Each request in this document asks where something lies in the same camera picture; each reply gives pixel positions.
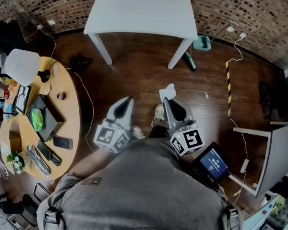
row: round wooden table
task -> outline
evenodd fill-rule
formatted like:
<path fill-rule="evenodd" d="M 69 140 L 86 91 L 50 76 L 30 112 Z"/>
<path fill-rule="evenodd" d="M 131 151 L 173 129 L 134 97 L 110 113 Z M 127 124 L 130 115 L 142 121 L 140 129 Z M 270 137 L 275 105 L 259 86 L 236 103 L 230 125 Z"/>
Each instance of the round wooden table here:
<path fill-rule="evenodd" d="M 54 62 L 55 60 L 52 58 L 40 57 L 39 70 L 44 71 L 46 69 L 49 69 Z M 55 65 L 58 66 L 58 77 L 56 78 L 54 76 Z M 16 117 L 10 117 L 9 119 L 6 119 L 4 114 L 4 120 L 0 128 L 0 147 L 3 161 L 6 163 L 6 152 L 4 152 L 4 150 L 6 151 L 9 149 L 8 152 L 11 152 L 9 133 L 10 131 L 12 131 L 20 136 L 22 151 L 26 152 L 26 147 L 30 143 L 33 144 L 44 162 L 51 169 L 51 175 L 46 178 L 42 175 L 41 171 L 37 168 L 37 166 L 33 164 L 33 162 L 31 162 L 30 166 L 25 168 L 25 171 L 27 173 L 41 180 L 54 180 L 64 175 L 68 171 L 76 155 L 81 133 L 81 113 L 79 98 L 72 78 L 70 77 L 65 67 L 59 62 L 54 63 L 54 65 L 50 69 L 50 74 L 50 79 L 46 83 L 42 83 L 39 76 L 35 77 L 33 83 L 30 85 L 32 88 L 27 103 L 27 110 L 37 98 L 39 93 L 44 94 L 47 84 L 50 83 L 51 92 L 48 95 L 48 98 L 65 120 L 55 135 L 72 139 L 71 150 L 55 147 L 53 145 L 52 139 L 45 142 L 45 144 L 62 159 L 60 166 L 57 167 L 53 162 L 46 160 L 42 153 L 37 149 L 39 137 L 26 115 L 19 113 Z M 13 103 L 14 98 L 18 93 L 19 84 L 16 87 L 10 86 L 10 89 L 13 91 L 13 98 L 11 100 L 5 101 L 8 104 Z M 58 92 L 64 92 L 66 94 L 64 100 L 57 100 Z M 13 168 L 11 167 L 10 163 L 7 164 L 7 167 L 8 170 L 13 173 Z"/>

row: white cable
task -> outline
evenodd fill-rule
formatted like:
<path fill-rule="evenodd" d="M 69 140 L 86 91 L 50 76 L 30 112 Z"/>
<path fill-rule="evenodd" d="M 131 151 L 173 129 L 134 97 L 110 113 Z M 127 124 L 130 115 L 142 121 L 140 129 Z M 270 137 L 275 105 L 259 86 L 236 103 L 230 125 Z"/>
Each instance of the white cable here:
<path fill-rule="evenodd" d="M 241 188 L 240 188 L 240 190 L 239 190 L 240 192 L 239 192 L 238 197 L 236 198 L 234 204 L 237 202 L 237 200 L 238 200 L 238 198 L 239 198 L 239 196 L 240 196 L 240 194 L 241 194 L 241 190 L 242 190 L 242 186 L 241 186 Z"/>
<path fill-rule="evenodd" d="M 7 181 L 8 180 L 8 178 L 5 178 L 5 175 L 2 173 L 2 172 L 0 172 L 0 178 L 3 176 L 3 178 Z"/>
<path fill-rule="evenodd" d="M 46 32 L 44 32 L 42 29 L 38 29 L 38 30 L 41 30 L 43 33 L 45 33 L 46 35 L 48 35 L 48 36 L 50 36 L 48 33 L 46 33 Z M 56 47 L 57 47 L 57 44 L 56 44 L 56 40 L 53 38 L 53 36 L 50 36 L 50 37 L 52 37 L 52 39 L 53 39 L 53 41 L 54 41 L 54 49 L 53 49 L 53 51 L 52 51 L 52 54 L 51 54 L 51 56 L 50 56 L 50 58 L 52 58 L 52 55 L 53 55 L 53 52 L 54 52 L 54 50 L 56 49 Z"/>
<path fill-rule="evenodd" d="M 240 49 L 238 49 L 237 47 L 236 47 L 236 44 L 237 44 L 237 42 L 239 42 L 240 40 L 242 40 L 243 39 L 243 37 L 241 37 L 240 39 L 238 39 L 236 42 L 235 42 L 235 45 L 234 45 L 234 47 L 239 51 L 239 53 L 240 53 L 240 55 L 241 55 L 241 58 L 240 59 L 230 59 L 229 61 L 228 61 L 228 63 L 229 62 L 231 62 L 232 60 L 235 60 L 235 61 L 239 61 L 239 60 L 243 60 L 243 56 L 242 56 L 242 53 L 241 53 L 241 51 L 240 51 Z"/>
<path fill-rule="evenodd" d="M 230 120 L 231 120 L 231 122 L 233 122 L 234 123 L 234 125 L 237 127 L 237 128 L 239 128 L 238 127 L 238 125 L 236 125 L 236 123 L 234 122 L 234 120 L 232 120 L 231 118 L 230 118 Z M 243 133 L 242 132 L 240 132 L 241 134 L 242 134 L 242 138 L 243 138 L 243 140 L 244 140 L 244 143 L 245 143 L 245 153 L 246 153 L 246 159 L 248 159 L 248 151 L 247 151 L 247 149 L 246 149 L 246 141 L 245 141 L 245 139 L 244 139 L 244 135 L 243 135 Z"/>
<path fill-rule="evenodd" d="M 231 120 L 231 122 L 233 122 L 234 123 L 234 125 L 237 127 L 237 128 L 239 128 L 238 127 L 238 125 L 234 122 L 234 120 L 232 120 L 231 118 L 230 118 L 230 120 Z M 242 134 L 242 138 L 243 138 L 243 140 L 244 140 L 244 143 L 245 143 L 245 153 L 246 153 L 246 159 L 248 159 L 248 151 L 247 151 L 247 149 L 246 149 L 246 141 L 245 141 L 245 138 L 244 138 L 244 135 L 243 135 L 243 133 L 242 132 L 240 132 L 241 134 Z M 240 188 L 240 190 L 239 190 L 239 194 L 238 194 L 238 197 L 236 198 L 236 200 L 235 200 L 235 202 L 234 202 L 234 204 L 237 202 L 237 200 L 238 200 L 238 198 L 239 198 L 239 196 L 240 196 L 240 194 L 241 194 L 241 191 L 242 191 L 242 186 L 241 186 L 241 188 Z"/>
<path fill-rule="evenodd" d="M 95 150 L 90 146 L 90 144 L 89 144 L 88 141 L 87 141 L 87 136 L 88 136 L 88 134 L 89 134 L 90 131 L 91 131 L 92 124 L 93 124 L 93 119 L 94 119 L 94 104 L 93 104 L 93 101 L 92 101 L 92 99 L 91 99 L 91 97 L 90 97 L 90 94 L 88 93 L 87 88 L 86 88 L 85 85 L 83 84 L 81 78 L 80 78 L 80 81 L 81 81 L 83 87 L 85 88 L 85 90 L 86 90 L 86 92 L 87 92 L 88 98 L 90 98 L 90 101 L 91 101 L 91 103 L 92 103 L 92 108 L 93 108 L 93 117 L 92 117 L 92 121 L 91 121 L 90 129 L 88 130 L 88 132 L 87 132 L 87 134 L 86 134 L 86 136 L 85 136 L 85 140 L 86 140 L 88 146 L 90 147 L 90 149 L 91 149 L 92 151 L 95 151 Z"/>
<path fill-rule="evenodd" d="M 37 33 L 38 30 L 39 30 L 39 29 L 37 29 L 37 30 L 36 30 L 31 36 L 29 36 L 28 38 L 30 38 L 30 37 L 32 37 L 33 35 L 35 35 L 35 33 Z"/>

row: shoe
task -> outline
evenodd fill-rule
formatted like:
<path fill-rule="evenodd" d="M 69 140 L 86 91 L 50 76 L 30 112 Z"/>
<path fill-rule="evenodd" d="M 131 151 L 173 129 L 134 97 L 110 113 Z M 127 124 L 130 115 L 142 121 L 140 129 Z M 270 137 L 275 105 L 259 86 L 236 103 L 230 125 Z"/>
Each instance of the shoe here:
<path fill-rule="evenodd" d="M 139 140 L 145 138 L 144 133 L 139 126 L 133 126 L 132 127 L 132 133 L 133 133 L 133 136 L 138 138 Z"/>
<path fill-rule="evenodd" d="M 155 117 L 152 121 L 152 127 L 156 125 L 167 127 L 168 124 L 164 119 L 164 107 L 163 104 L 159 104 L 155 109 Z"/>

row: caution tape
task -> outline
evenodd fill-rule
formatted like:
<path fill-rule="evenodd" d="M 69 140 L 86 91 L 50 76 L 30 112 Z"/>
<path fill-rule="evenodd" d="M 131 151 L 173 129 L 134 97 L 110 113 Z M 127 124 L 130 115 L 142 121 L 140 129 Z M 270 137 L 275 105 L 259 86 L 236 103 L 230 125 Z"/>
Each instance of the caution tape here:
<path fill-rule="evenodd" d="M 225 62 L 226 74 L 227 74 L 227 87 L 228 87 L 228 118 L 230 118 L 230 108 L 231 108 L 231 87 L 230 87 L 230 75 L 228 68 L 228 61 Z"/>

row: gray t-shirt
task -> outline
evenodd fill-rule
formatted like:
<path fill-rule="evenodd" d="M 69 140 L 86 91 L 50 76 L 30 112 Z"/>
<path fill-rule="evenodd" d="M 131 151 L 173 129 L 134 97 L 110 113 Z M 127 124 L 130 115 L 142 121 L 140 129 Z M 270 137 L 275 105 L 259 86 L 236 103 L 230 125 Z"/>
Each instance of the gray t-shirt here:
<path fill-rule="evenodd" d="M 62 177 L 37 211 L 41 230 L 51 206 L 72 230 L 222 229 L 225 208 L 220 194 L 182 171 L 164 139 L 131 143 L 85 180 L 72 174 Z"/>

